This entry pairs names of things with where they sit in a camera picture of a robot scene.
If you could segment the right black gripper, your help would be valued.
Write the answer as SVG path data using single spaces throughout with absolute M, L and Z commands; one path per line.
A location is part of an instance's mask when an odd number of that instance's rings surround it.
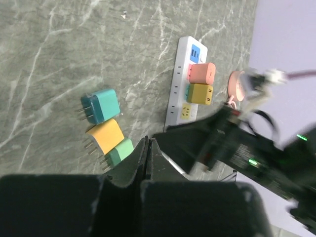
M 225 104 L 209 117 L 172 126 L 153 138 L 187 174 L 197 162 L 212 169 L 218 161 L 254 177 L 277 170 L 279 150 L 273 140 L 258 134 L 240 115 Z

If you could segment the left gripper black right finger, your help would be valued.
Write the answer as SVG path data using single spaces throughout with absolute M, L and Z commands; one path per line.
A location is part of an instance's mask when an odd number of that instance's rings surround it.
M 271 237 L 258 192 L 240 182 L 189 181 L 181 174 L 141 185 L 144 237 Z

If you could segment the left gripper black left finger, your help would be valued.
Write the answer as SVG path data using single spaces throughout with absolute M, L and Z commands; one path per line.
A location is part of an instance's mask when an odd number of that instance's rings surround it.
M 149 139 L 99 175 L 11 174 L 0 180 L 3 237 L 134 237 Z

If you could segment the yellow adapter plug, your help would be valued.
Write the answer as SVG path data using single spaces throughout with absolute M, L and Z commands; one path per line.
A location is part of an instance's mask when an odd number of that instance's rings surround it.
M 86 135 L 90 142 L 84 148 L 90 149 L 89 155 L 96 151 L 99 151 L 101 155 L 106 155 L 124 139 L 123 132 L 114 118 L 95 125 L 86 132 Z
M 190 83 L 187 102 L 194 104 L 210 105 L 213 86 L 208 84 Z

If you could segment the green adapter plug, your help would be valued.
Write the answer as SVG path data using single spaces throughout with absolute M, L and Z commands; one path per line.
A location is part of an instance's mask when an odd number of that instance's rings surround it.
M 114 168 L 128 157 L 133 150 L 134 147 L 132 141 L 129 138 L 124 138 L 118 145 L 104 155 L 104 158 L 100 161 L 102 170 L 108 171 Z

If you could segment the pink adapter plug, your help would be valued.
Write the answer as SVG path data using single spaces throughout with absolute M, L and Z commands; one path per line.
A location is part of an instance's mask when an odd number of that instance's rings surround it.
M 189 82 L 213 85 L 216 66 L 213 63 L 193 64 L 190 70 Z

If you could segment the round pink power socket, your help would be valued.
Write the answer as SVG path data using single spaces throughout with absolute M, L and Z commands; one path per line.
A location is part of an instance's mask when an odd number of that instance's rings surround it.
M 234 71 L 230 74 L 228 80 L 228 96 L 232 96 L 234 102 L 241 102 L 245 97 L 244 89 L 240 82 L 243 74 L 244 71 Z

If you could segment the white multicolour power strip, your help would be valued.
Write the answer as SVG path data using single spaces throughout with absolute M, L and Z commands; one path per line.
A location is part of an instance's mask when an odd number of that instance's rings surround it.
M 207 52 L 207 47 L 192 36 L 179 38 L 164 129 L 196 120 L 198 104 L 187 102 L 188 72 L 193 64 L 206 62 Z

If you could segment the teal adapter plug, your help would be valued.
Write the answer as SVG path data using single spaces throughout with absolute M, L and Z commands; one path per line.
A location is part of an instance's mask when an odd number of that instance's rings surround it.
M 86 93 L 80 101 L 82 108 L 78 112 L 83 112 L 83 120 L 87 119 L 93 125 L 106 122 L 120 113 L 119 100 L 112 88 Z

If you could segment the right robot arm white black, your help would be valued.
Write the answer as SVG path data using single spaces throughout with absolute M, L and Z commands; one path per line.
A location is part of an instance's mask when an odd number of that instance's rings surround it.
M 185 173 L 199 162 L 211 170 L 221 161 L 277 196 L 295 199 L 290 214 L 316 231 L 316 130 L 297 135 L 284 149 L 254 128 L 243 130 L 240 111 L 224 104 L 201 120 L 154 134 L 160 149 Z

